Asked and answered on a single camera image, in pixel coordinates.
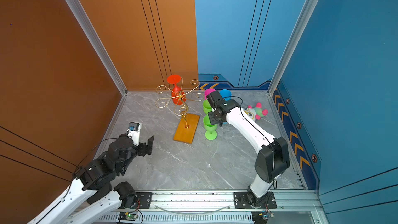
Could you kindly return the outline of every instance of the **orange wall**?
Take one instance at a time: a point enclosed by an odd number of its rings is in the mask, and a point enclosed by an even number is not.
[[[128,90],[197,79],[195,0],[80,2]]]
[[[0,22],[0,126],[77,164],[103,137],[120,92],[65,0],[1,0]],[[3,129],[0,140],[74,170]],[[27,223],[71,173],[4,142],[0,155],[26,165],[0,156],[1,222]]]

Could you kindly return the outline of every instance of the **wooden base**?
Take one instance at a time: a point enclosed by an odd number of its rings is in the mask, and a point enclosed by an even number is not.
[[[178,124],[177,131],[174,134],[173,140],[178,142],[184,142],[191,144],[193,141],[193,136],[196,132],[196,127],[198,126],[199,122],[199,115],[187,113],[187,123],[188,128],[185,128],[185,121],[181,119],[180,123]]]

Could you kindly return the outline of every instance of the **green goblet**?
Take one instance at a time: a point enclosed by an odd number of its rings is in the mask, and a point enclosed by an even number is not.
[[[203,111],[205,112],[205,114],[213,111],[208,100],[203,101]]]
[[[210,124],[210,119],[209,119],[208,115],[206,115],[203,118],[203,124],[204,124],[205,129],[206,129],[205,137],[208,140],[214,140],[217,137],[217,132],[216,132],[217,125],[216,124],[215,125]]]

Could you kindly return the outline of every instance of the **blue wall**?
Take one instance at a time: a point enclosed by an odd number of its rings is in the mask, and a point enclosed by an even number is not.
[[[304,2],[195,0],[199,74],[221,74],[234,87],[270,80]]]
[[[282,77],[331,224],[398,221],[397,47],[398,0],[319,0]]]

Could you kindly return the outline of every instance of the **robotic arm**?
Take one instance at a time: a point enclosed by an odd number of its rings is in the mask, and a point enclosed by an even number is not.
[[[131,122],[127,133],[86,167],[80,167],[70,187],[28,224],[89,224],[120,207],[138,207],[138,196],[128,182],[119,183],[112,191],[111,181],[124,175],[135,157],[152,153],[154,136],[148,139],[148,145],[139,143],[139,131],[140,123]],[[72,214],[84,201],[90,206]]]
[[[257,175],[248,188],[247,199],[251,206],[261,208],[265,204],[266,194],[271,182],[278,178],[290,166],[288,143],[282,137],[275,138],[241,110],[233,99],[226,101],[218,91],[207,95],[213,112],[209,112],[211,124],[228,122],[240,131],[257,153],[254,165]]]

